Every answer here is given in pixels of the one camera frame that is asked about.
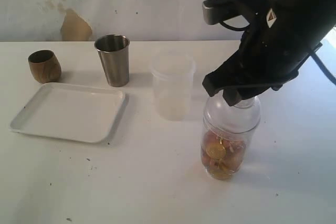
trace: white label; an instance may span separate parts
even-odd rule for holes
[[[275,13],[273,12],[271,8],[266,16],[266,22],[267,22],[268,27],[271,28],[276,20],[277,20],[277,16],[275,15]]]

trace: bottle neck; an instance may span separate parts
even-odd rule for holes
[[[239,108],[239,109],[246,109],[254,105],[254,97],[247,99],[247,100],[242,100],[238,102],[234,107]]]

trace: black cable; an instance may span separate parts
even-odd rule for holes
[[[323,62],[321,61],[321,59],[317,56],[317,54],[311,49],[311,48],[307,48],[308,49],[308,53],[310,54],[310,56],[313,58],[313,60],[315,61],[315,63],[317,64],[317,66],[321,69],[321,71],[324,73],[324,75],[334,84],[336,85],[336,78],[335,76],[326,68],[326,66],[323,64]]]
[[[250,25],[247,25],[245,27],[233,27],[228,25],[227,23],[225,23],[224,21],[219,22],[222,26],[224,26],[225,28],[232,30],[232,31],[245,31],[246,29],[248,29],[250,27]]]

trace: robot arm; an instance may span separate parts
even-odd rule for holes
[[[279,90],[298,76],[310,55],[319,60],[314,52],[336,23],[336,0],[206,0],[203,14],[209,25],[244,31],[239,49],[203,81],[211,97],[223,90],[223,98],[233,106],[269,88]],[[248,26],[225,23],[239,15]]]

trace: white wall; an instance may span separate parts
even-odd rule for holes
[[[240,38],[239,33],[220,25],[205,24],[202,1],[0,0],[0,41],[61,40],[59,31],[67,8],[89,23],[91,40],[110,33],[124,34],[131,40]],[[233,24],[244,23],[236,20]]]

